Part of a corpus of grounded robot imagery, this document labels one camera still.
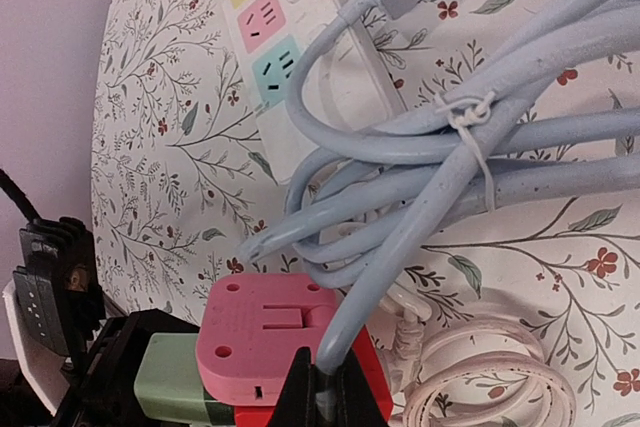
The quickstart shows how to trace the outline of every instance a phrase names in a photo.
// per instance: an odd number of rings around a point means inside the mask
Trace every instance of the floral tablecloth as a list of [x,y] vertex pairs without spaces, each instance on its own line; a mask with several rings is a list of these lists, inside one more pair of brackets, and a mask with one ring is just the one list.
[[[375,9],[364,22],[407,107],[428,107],[545,1],[423,0],[399,22]],[[637,106],[639,60],[568,66],[524,121]],[[254,265],[234,254],[281,218],[285,189],[270,176],[218,0],[113,0],[99,68],[93,213],[109,294],[199,322],[218,278],[300,270],[290,251]],[[522,156],[629,155],[635,140]],[[637,192],[503,209],[425,239],[402,280],[434,306],[430,329],[491,310],[539,336],[576,390],[577,425],[640,424],[639,213]],[[472,385],[498,398],[513,382]],[[439,400],[446,411],[455,395]]]

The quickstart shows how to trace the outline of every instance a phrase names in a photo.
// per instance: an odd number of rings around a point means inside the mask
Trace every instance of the wall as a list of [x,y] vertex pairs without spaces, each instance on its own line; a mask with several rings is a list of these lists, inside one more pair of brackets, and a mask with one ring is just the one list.
[[[41,215],[90,221],[98,56],[110,0],[0,0],[0,166]],[[20,262],[24,226],[0,194],[0,290]],[[15,354],[4,305],[0,358]]]

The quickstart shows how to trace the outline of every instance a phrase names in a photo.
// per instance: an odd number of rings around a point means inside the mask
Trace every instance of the white cable tie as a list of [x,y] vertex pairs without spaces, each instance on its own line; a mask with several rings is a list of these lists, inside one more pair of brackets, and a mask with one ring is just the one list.
[[[434,97],[434,101],[438,106],[437,113],[447,113],[447,120],[449,125],[458,131],[460,139],[471,150],[473,155],[478,161],[478,165],[482,169],[484,174],[485,184],[485,205],[489,212],[496,210],[496,187],[493,180],[493,174],[485,156],[480,150],[480,146],[476,139],[469,132],[469,127],[474,125],[480,125],[486,123],[491,117],[491,104],[496,98],[496,93],[490,91],[483,99],[466,97],[456,100],[447,104],[442,98],[442,95],[437,93]],[[462,110],[461,113],[456,113],[455,110]]]

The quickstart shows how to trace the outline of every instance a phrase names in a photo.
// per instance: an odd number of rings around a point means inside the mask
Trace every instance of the screw hole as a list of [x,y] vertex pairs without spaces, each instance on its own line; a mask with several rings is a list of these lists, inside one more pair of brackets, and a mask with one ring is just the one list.
[[216,349],[216,355],[221,359],[226,359],[231,355],[231,347],[227,347],[226,345],[221,345]]

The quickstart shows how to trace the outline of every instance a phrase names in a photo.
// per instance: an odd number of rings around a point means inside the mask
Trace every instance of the power strip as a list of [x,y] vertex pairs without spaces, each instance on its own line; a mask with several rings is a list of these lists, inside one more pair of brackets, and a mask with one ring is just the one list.
[[[347,0],[220,0],[267,160],[286,183],[316,146],[291,123],[285,85],[295,62]],[[404,104],[365,28],[350,29],[313,68],[309,110],[341,130],[394,117]]]

